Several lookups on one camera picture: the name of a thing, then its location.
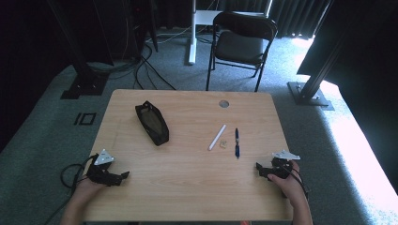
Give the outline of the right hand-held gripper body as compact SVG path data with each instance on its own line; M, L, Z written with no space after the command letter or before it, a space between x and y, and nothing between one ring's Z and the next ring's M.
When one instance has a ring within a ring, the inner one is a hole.
M274 174L282 179L289 176L293 170L293 160L300 160L300 156L290 153L289 151L282 150L272 154L271 168L267 174Z

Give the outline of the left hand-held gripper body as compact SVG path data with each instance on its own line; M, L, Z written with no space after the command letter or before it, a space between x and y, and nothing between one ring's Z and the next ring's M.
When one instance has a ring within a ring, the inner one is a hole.
M107 186L107 181L113 179L121 179L120 174L110 173L108 169L114 162L112 157L106 149L102 149L98 154L95 154L92 162L86 172L86 176L95 183Z

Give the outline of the white pen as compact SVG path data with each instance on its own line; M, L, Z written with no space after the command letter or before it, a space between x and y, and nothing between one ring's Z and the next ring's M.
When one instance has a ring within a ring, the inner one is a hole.
M223 134L225 129L226 129L226 124L222 125L222 127L220 128L220 130L218 131L217 135L214 137L214 139L210 143L210 145L209 145L209 147L207 149L208 151L211 151L213 149L213 147L215 146L216 142L221 137L221 135Z

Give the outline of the black mesh pencil case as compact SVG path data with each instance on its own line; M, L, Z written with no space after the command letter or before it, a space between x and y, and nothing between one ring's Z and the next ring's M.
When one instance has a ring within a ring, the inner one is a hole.
M161 111L149 101L135 107L136 114L152 142L160 146L169 141L169 128Z

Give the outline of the person's right hand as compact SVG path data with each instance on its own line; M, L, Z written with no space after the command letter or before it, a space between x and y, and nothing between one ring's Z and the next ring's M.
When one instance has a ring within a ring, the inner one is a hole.
M285 179L282 179L274 174L270 174L268 178L277 185L283 192L283 194L290 201L293 197L305 196L305 193L301 187L299 181L299 165L296 161L292 161L293 170L292 173Z

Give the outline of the person's left hand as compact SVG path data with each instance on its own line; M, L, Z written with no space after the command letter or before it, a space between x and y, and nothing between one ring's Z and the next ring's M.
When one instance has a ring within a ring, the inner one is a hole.
M102 189L103 184L92 182L89 179L81 181L72 196L72 199L77 203L88 203L90 202Z

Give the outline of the black metal stand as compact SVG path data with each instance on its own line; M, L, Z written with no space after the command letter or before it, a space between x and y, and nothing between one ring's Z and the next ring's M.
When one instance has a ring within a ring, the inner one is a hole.
M342 47L343 37L339 37L337 43L331 49L331 52L321 67L320 71L311 76L307 82L288 82L290 93L297 105L317 106L323 111L333 111L332 103L327 100L320 89L320 84L329 74L332 66L335 64Z
M46 2L56 20L54 30L76 72L73 83L68 90L63 92L61 99L101 96L109 74L96 72L86 63L80 45L58 0L46 0Z

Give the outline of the black folding chair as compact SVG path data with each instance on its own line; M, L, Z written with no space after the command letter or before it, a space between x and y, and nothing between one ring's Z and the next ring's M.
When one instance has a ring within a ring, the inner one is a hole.
M253 70L257 92L270 46L278 32L277 23L265 15L223 11L213 19L212 26L206 90L211 72L220 64Z

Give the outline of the black cloth screen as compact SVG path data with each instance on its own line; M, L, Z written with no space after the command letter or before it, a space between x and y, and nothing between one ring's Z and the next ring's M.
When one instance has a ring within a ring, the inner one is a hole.
M398 192L398 0L333 0L298 72L339 87Z

